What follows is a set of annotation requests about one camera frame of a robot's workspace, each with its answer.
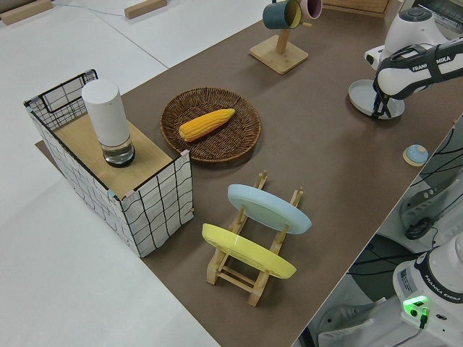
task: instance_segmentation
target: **glass base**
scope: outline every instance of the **glass base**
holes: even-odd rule
[[[101,145],[101,148],[104,160],[115,168],[127,167],[135,159],[135,147],[130,139],[117,147]]]

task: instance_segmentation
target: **grid pattern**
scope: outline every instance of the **grid pattern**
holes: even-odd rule
[[[193,218],[190,154],[182,153],[120,200],[53,133],[87,112],[80,92],[95,78],[96,72],[90,70],[26,101],[25,106],[73,190],[135,254],[144,257]]]

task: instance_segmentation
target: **mug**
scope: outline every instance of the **mug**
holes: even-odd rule
[[[299,0],[302,20],[316,20],[321,14],[322,0]]]
[[[297,0],[272,0],[263,10],[263,24],[268,29],[293,29],[301,21],[302,11]]]

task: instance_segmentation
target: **wooden block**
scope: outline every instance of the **wooden block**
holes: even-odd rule
[[[129,123],[130,137],[135,146],[135,159],[126,168],[115,168],[106,163],[101,146],[93,130],[90,117],[85,114],[58,128],[55,135],[121,199],[152,175],[172,162],[172,159]]]
[[[146,14],[148,12],[154,11],[155,9],[160,9],[167,5],[167,0],[144,0],[139,4],[127,7],[124,10],[125,17],[129,20]]]
[[[37,0],[30,4],[4,12],[0,14],[0,18],[3,20],[3,23],[10,25],[52,8],[53,5],[51,4],[51,0]]]
[[[278,41],[278,35],[272,36],[252,47],[250,49],[250,54],[279,74],[286,74],[289,70],[301,64],[309,56],[302,49],[290,42],[286,43],[283,53],[278,53],[276,51]]]

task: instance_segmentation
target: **pink mug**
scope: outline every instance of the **pink mug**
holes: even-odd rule
[[[322,0],[299,0],[302,10],[302,20],[316,20],[321,14]]]

